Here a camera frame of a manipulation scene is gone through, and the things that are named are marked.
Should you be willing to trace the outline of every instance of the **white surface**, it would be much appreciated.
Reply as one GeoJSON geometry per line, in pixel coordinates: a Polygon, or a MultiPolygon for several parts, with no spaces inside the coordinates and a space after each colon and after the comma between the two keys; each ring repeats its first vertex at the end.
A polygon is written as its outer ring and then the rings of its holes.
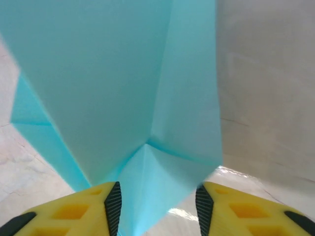
{"type": "MultiPolygon", "coordinates": [[[[315,218],[315,1],[218,0],[224,165],[212,181],[315,218]]],[[[18,69],[0,44],[0,225],[72,192],[8,125],[18,69]]],[[[148,235],[200,235],[191,195],[148,235]]]]}

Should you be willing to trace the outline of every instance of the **marble floor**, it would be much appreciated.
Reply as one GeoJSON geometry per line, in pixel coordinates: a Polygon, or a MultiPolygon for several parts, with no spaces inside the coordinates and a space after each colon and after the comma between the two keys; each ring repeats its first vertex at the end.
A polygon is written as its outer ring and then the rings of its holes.
{"type": "MultiPolygon", "coordinates": [[[[218,0],[224,166],[211,181],[315,219],[315,1],[218,0]]],[[[8,124],[18,67],[0,43],[0,225],[72,192],[8,124]]],[[[199,235],[193,195],[147,235],[199,235]]]]}

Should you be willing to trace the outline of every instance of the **black tread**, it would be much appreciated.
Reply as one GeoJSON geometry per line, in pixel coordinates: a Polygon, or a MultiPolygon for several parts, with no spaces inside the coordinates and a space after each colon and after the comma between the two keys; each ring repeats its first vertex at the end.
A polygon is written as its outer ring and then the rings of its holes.
{"type": "Polygon", "coordinates": [[[212,218],[214,201],[202,185],[196,191],[196,208],[201,236],[208,236],[212,218]]]}
{"type": "Polygon", "coordinates": [[[287,217],[294,221],[303,230],[308,232],[311,236],[315,236],[315,223],[304,215],[287,210],[284,212],[287,217]]]}
{"type": "Polygon", "coordinates": [[[0,236],[14,236],[20,229],[26,226],[34,217],[35,212],[28,212],[12,218],[0,227],[0,236]]]}
{"type": "Polygon", "coordinates": [[[122,193],[119,182],[114,184],[114,187],[108,194],[105,202],[106,218],[110,236],[116,236],[118,232],[119,218],[122,209],[122,193]]]}

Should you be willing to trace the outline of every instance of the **folded paper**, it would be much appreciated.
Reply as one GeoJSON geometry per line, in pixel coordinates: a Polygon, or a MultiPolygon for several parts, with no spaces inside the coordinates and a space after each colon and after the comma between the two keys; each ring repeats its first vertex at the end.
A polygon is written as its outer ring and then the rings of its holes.
{"type": "Polygon", "coordinates": [[[11,0],[11,122],[76,191],[120,181],[138,236],[221,164],[214,0],[11,0]]]}

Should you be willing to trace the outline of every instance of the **yellow robot part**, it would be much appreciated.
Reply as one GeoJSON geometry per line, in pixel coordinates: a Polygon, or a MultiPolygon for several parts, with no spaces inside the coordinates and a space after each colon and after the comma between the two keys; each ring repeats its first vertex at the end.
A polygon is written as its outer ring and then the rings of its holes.
{"type": "Polygon", "coordinates": [[[315,236],[315,223],[299,211],[219,184],[197,189],[202,236],[315,236]]]}
{"type": "Polygon", "coordinates": [[[116,236],[122,206],[118,182],[33,207],[0,228],[1,236],[116,236]]]}

